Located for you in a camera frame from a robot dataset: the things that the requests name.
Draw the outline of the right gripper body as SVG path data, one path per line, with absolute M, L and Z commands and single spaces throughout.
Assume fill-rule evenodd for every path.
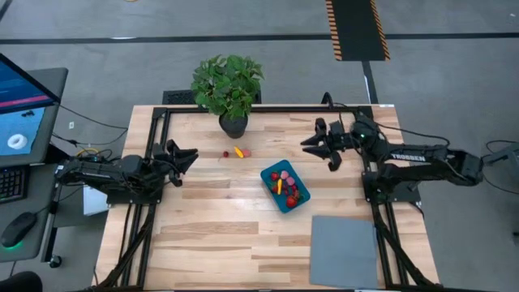
M 353 137 L 351 132 L 345 132 L 345 128 L 340 121 L 331 122 L 329 124 L 328 134 L 325 138 L 326 156 L 330 157 L 333 152 L 344 152 L 353 149 L 357 154 L 361 155 L 362 150 L 360 142 Z

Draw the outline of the white box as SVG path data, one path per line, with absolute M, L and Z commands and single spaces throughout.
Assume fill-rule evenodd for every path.
M 83 188 L 83 213 L 84 216 L 93 216 L 106 212 L 109 209 L 107 195 L 90 186 Z

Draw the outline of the blue plastic tupperware container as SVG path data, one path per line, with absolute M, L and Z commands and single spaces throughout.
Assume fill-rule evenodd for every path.
M 271 173 L 277 172 L 281 178 L 282 170 L 286 170 L 289 173 L 289 177 L 292 177 L 295 180 L 294 185 L 296 185 L 298 187 L 298 191 L 296 191 L 295 193 L 292 193 L 291 188 L 290 188 L 291 186 L 289 186 L 287 184 L 286 179 L 283 179 L 283 188 L 282 188 L 282 193 L 280 195 L 273 194 L 271 192 L 271 187 L 276 186 L 277 181 L 278 181 L 278 180 L 277 181 L 271 180 Z M 281 161 L 277 162 L 276 164 L 268 167 L 267 169 L 262 170 L 260 173 L 260 177 L 263 180 L 264 185 L 268 188 L 268 191 L 269 191 L 271 197 L 273 198 L 273 200 L 275 201 L 275 203 L 277 204 L 278 208 L 280 209 L 280 211 L 282 213 L 288 213 L 288 212 L 292 211 L 293 209 L 296 209 L 297 207 L 301 206 L 302 204 L 305 204 L 311 198 L 310 192 L 307 190 L 305 184 L 303 183 L 303 180 L 300 179 L 300 177 L 296 173 L 293 166 L 287 160 L 281 160 Z M 288 196 L 295 197 L 294 195 L 297 192 L 300 192 L 302 194 L 302 198 L 300 200 L 298 200 L 298 204 L 295 208 L 287 208 L 285 205 L 287 197 Z

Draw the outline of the person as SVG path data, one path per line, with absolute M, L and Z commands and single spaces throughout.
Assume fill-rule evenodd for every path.
M 34 272 L 16 273 L 0 281 L 0 292 L 42 292 L 41 278 Z

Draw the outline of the black computer mouse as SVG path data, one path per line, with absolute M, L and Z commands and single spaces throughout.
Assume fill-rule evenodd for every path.
M 25 212 L 18 215 L 7 225 L 0 235 L 0 243 L 5 248 L 19 244 L 37 222 L 35 213 Z

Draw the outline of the blue-lit display screen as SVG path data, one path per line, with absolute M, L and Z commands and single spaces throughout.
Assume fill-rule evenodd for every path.
M 69 71 L 25 71 L 0 54 L 0 167 L 48 161 Z

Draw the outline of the potted green leafy plant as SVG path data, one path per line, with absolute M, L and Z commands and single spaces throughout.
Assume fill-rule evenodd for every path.
M 195 103 L 218 117 L 231 139 L 241 138 L 254 104 L 260 102 L 262 66 L 250 57 L 230 54 L 203 60 L 193 73 Z

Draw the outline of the black aluminium table frame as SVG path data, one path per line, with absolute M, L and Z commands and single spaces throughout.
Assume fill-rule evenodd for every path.
M 172 105 L 163 118 L 157 107 L 134 107 L 125 154 L 144 155 L 149 144 L 174 140 L 196 148 L 199 158 L 179 188 L 167 186 L 157 205 L 147 258 L 136 255 L 129 282 L 144 279 L 145 290 L 310 289 L 311 225 L 317 215 L 370 220 L 354 151 L 344 152 L 332 172 L 326 161 L 305 153 L 301 142 L 315 120 L 353 115 L 325 105 L 256 105 L 245 135 L 232 140 L 217 117 L 193 105 Z M 234 147 L 248 149 L 240 158 Z M 221 154 L 229 152 L 228 158 Z M 281 213 L 260 173 L 287 160 L 311 198 Z

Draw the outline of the grey cloth mat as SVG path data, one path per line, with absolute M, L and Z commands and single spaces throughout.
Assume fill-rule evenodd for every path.
M 378 287 L 375 227 L 369 221 L 314 216 L 310 283 L 336 288 Z

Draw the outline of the black keyboard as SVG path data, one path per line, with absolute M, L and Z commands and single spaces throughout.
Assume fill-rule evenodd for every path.
M 0 169 L 0 204 L 24 199 L 27 193 L 27 184 L 27 166 Z

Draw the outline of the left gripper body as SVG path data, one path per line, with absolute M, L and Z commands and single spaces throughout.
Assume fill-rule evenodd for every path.
M 166 152 L 160 145 L 153 146 L 153 164 L 163 174 L 168 174 L 171 183 L 179 183 L 178 167 L 173 162 L 173 156 Z

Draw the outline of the black floor crate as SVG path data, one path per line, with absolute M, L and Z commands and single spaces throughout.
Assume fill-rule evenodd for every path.
M 239 93 L 239 96 L 243 93 L 246 95 L 245 91 L 236 90 Z M 255 95 L 251 95 L 251 104 L 261 104 L 261 91 L 257 90 L 256 92 L 252 92 Z M 232 101 L 227 101 L 226 97 L 220 98 L 223 100 L 221 105 L 227 105 L 232 103 Z M 217 99 L 212 95 L 209 95 L 207 98 L 202 97 L 202 93 L 194 92 L 190 89 L 186 90 L 169 90 L 163 92 L 162 104 L 163 105 L 199 105 L 208 107 L 209 105 L 219 105 Z

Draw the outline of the black yellow striped floor mat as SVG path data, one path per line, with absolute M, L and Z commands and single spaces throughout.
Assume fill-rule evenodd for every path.
M 375 0 L 325 0 L 337 61 L 388 61 L 390 53 Z

